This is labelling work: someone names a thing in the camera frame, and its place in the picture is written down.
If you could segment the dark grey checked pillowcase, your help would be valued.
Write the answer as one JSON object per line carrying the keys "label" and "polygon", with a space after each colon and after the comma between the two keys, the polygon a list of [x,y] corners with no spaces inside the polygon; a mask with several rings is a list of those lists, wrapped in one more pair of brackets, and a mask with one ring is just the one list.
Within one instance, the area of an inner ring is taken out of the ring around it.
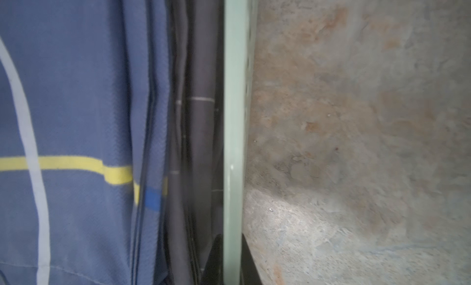
{"label": "dark grey checked pillowcase", "polygon": [[171,0],[174,88],[166,233],[169,278],[197,285],[222,229],[223,0]]}

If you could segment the blue striped pillowcase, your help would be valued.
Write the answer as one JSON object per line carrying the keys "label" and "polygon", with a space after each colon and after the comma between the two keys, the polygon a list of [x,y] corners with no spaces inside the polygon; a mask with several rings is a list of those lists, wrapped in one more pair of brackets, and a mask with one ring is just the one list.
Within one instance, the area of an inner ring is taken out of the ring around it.
{"label": "blue striped pillowcase", "polygon": [[163,285],[169,0],[1,0],[1,282]]}

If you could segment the mint green plastic basket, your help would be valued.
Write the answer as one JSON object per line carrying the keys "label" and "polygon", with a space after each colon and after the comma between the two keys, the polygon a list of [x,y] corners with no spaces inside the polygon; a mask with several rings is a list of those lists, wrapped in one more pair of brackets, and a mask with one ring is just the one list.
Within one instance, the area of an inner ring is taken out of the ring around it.
{"label": "mint green plastic basket", "polygon": [[224,0],[223,282],[240,285],[258,0]]}

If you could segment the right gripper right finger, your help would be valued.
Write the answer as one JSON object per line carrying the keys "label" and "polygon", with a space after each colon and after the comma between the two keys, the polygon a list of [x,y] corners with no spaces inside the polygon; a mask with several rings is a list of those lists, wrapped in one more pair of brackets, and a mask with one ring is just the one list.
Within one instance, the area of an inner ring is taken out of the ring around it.
{"label": "right gripper right finger", "polygon": [[262,285],[260,275],[257,271],[249,245],[242,235],[242,254],[240,263],[240,284],[241,285]]}

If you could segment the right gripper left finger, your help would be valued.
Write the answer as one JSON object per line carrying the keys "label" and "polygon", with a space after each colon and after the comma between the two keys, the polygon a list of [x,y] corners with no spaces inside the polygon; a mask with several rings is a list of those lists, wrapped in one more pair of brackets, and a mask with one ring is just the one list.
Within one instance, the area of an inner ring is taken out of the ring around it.
{"label": "right gripper left finger", "polygon": [[214,239],[209,258],[201,275],[200,285],[224,285],[222,235],[217,235]]}

